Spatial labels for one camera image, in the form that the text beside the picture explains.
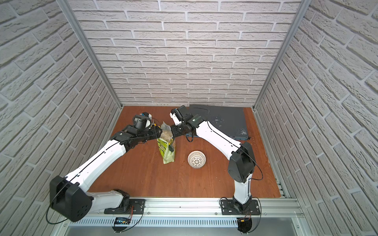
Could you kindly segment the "white lattice breakfast bowl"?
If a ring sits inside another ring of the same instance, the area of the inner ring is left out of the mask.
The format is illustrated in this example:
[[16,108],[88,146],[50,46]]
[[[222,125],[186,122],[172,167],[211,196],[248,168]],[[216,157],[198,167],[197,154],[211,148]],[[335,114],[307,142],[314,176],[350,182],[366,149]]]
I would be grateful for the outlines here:
[[194,169],[202,168],[206,163],[206,156],[201,151],[195,150],[188,155],[188,164]]

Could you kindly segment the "green oats bag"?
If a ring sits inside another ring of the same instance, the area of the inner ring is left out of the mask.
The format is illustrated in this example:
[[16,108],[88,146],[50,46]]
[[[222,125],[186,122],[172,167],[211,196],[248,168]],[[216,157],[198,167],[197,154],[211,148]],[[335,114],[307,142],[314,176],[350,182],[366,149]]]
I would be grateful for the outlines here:
[[157,145],[162,156],[163,163],[168,164],[175,161],[176,142],[173,139],[173,133],[169,125],[162,123],[160,128],[162,133],[157,139]]

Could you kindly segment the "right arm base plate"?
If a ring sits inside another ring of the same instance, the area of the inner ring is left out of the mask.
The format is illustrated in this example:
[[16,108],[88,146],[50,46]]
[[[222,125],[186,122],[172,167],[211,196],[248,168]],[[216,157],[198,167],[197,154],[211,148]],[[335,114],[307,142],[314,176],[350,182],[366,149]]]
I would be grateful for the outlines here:
[[234,199],[221,198],[219,205],[222,215],[261,215],[259,202],[255,199],[249,199],[245,204],[240,204]]

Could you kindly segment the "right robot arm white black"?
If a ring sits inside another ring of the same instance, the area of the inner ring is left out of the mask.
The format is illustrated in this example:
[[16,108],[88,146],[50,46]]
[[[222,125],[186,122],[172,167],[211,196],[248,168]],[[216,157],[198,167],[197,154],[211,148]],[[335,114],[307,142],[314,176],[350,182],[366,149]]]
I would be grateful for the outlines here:
[[178,109],[173,109],[170,117],[175,123],[171,126],[174,138],[191,133],[212,144],[227,158],[227,172],[235,185],[234,207],[240,211],[245,210],[252,199],[251,180],[257,165],[251,144],[240,143],[228,137],[200,115],[183,114]]

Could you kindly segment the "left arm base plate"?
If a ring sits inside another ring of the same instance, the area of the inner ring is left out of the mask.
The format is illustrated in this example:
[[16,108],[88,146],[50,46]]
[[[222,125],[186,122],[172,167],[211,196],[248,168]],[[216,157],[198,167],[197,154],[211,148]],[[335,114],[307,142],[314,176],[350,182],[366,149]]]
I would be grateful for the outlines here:
[[126,199],[123,200],[119,207],[106,208],[104,214],[120,215],[133,213],[141,215],[144,210],[145,201],[145,199]]

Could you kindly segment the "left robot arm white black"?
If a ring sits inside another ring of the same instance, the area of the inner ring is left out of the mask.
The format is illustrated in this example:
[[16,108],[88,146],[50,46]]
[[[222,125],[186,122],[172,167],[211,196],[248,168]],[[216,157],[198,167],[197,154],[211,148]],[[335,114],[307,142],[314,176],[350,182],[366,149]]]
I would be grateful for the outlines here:
[[161,128],[153,123],[148,113],[136,115],[133,123],[117,132],[96,154],[64,177],[56,176],[50,182],[50,205],[71,222],[77,222],[91,212],[131,213],[133,207],[128,193],[114,189],[91,193],[94,181],[116,160],[128,151],[161,136]]

